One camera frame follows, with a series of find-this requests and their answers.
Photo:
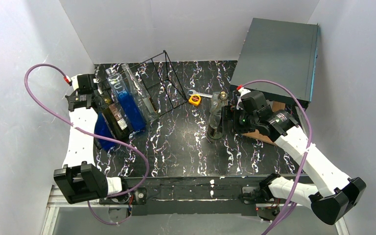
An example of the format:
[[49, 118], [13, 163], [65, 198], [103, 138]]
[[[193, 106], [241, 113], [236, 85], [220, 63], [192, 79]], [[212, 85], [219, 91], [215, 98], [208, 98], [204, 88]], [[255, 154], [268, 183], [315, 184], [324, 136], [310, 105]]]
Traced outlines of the clear bottle with gold rim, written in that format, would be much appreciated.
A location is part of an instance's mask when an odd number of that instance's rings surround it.
[[214, 92], [211, 97], [210, 115], [207, 135], [211, 139], [219, 139], [223, 136], [221, 115], [222, 108], [228, 104], [228, 94], [225, 91]]

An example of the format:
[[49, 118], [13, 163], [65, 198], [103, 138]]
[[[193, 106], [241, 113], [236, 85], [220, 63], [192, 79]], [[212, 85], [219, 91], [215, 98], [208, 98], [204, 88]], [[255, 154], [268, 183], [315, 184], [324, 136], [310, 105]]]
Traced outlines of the blue square glass bottle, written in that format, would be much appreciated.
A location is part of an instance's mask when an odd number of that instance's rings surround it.
[[120, 103], [124, 113], [128, 117], [134, 131], [145, 130], [145, 121], [139, 108], [135, 104], [130, 92], [128, 91], [124, 79], [121, 74], [114, 68], [106, 70], [107, 80], [114, 92], [118, 102]]

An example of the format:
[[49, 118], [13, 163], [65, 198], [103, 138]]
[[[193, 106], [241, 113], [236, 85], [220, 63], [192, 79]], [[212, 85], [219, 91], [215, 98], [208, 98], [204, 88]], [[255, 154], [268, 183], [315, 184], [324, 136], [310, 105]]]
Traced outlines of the aluminium frame rail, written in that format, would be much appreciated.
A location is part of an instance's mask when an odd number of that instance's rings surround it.
[[103, 225], [91, 214], [87, 202], [69, 204], [61, 191], [52, 187], [42, 235], [92, 235]]

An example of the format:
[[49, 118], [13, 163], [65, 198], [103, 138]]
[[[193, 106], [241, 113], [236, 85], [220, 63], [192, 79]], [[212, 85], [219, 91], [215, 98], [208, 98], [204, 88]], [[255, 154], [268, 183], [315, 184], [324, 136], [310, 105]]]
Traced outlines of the clear glass bottle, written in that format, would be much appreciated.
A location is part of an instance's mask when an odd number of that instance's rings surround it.
[[141, 111], [145, 121], [152, 123], [159, 118], [158, 110], [153, 104], [152, 97], [143, 84], [139, 82], [127, 63], [123, 63], [122, 69], [128, 79], [130, 91], [134, 101]]

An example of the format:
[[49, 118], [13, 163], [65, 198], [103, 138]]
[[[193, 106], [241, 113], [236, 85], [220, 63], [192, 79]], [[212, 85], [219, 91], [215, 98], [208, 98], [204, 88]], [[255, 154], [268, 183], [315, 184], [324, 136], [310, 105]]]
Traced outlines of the steel combination wrench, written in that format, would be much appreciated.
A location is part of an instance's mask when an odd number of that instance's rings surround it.
[[188, 94], [190, 96], [198, 95], [198, 96], [201, 96], [201, 97], [212, 98], [212, 94], [200, 93], [200, 92], [197, 92], [196, 90], [188, 90]]

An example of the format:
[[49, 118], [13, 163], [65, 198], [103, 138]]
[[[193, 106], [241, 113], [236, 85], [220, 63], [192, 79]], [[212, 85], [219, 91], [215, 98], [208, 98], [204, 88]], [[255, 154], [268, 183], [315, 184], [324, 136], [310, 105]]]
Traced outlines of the grey metal box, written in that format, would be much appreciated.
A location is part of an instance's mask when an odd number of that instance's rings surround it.
[[307, 108], [313, 94], [320, 27], [254, 18], [249, 27], [230, 89], [256, 80], [247, 86], [271, 101], [294, 105], [295, 101], [278, 86], [283, 85]]

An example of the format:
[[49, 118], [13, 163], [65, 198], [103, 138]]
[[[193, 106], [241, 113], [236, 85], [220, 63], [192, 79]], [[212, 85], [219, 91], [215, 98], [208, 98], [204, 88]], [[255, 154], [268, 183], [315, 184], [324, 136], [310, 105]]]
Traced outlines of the yellow tape measure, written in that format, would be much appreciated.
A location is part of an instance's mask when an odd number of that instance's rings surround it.
[[199, 106], [200, 103], [201, 103], [201, 100], [202, 100], [202, 98], [201, 98], [200, 95], [198, 95], [198, 94], [193, 94], [193, 95], [190, 96], [188, 102], [189, 102], [190, 104], [194, 105], [194, 106]]

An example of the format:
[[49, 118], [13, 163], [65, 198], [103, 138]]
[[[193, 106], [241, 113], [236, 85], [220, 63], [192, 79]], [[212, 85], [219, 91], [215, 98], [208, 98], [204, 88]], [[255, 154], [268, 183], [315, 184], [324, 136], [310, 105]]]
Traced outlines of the dark green wine bottle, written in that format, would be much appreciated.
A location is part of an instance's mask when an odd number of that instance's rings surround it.
[[127, 141], [130, 135], [130, 129], [121, 115], [116, 104], [108, 96], [102, 97], [104, 101], [104, 109], [102, 110], [102, 115], [107, 123], [108, 129], [112, 136], [120, 141]]

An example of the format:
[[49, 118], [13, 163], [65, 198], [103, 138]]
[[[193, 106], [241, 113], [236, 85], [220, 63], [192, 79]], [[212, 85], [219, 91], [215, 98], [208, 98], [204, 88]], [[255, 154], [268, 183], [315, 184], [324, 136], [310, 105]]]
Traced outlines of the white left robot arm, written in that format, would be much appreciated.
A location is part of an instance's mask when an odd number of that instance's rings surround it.
[[98, 115], [94, 74], [72, 77], [73, 92], [66, 96], [70, 121], [67, 154], [61, 169], [54, 171], [54, 181], [69, 204], [106, 198], [123, 190], [119, 177], [106, 177], [94, 162], [94, 128]]

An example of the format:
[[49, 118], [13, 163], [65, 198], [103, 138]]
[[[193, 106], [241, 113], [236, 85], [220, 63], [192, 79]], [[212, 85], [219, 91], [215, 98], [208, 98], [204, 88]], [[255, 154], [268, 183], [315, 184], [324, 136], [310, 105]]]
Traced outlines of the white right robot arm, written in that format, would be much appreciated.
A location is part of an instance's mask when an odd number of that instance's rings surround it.
[[260, 91], [240, 90], [240, 106], [226, 105], [222, 119], [233, 123], [233, 130], [245, 134], [257, 130], [282, 148], [312, 180], [313, 185], [295, 184], [272, 173], [259, 183], [258, 190], [243, 193], [244, 201], [287, 199], [310, 208], [328, 225], [335, 224], [356, 206], [366, 189], [360, 177], [351, 178], [339, 170], [308, 139], [295, 118], [286, 110], [273, 111]]

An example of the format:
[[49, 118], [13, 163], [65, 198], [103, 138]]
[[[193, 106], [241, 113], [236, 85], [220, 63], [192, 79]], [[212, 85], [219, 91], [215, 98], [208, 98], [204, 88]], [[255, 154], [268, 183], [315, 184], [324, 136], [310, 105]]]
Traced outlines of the blue bottle with silver cap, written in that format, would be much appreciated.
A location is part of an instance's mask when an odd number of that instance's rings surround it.
[[[102, 113], [98, 113], [97, 115], [97, 121], [95, 123], [94, 127], [94, 134], [104, 136], [107, 138], [115, 139], [115, 137], [112, 135], [108, 124], [105, 121], [105, 118], [103, 117]], [[114, 148], [116, 143], [106, 140], [101, 140], [96, 138], [95, 144], [98, 149], [103, 149], [105, 152], [108, 152], [111, 148]]]

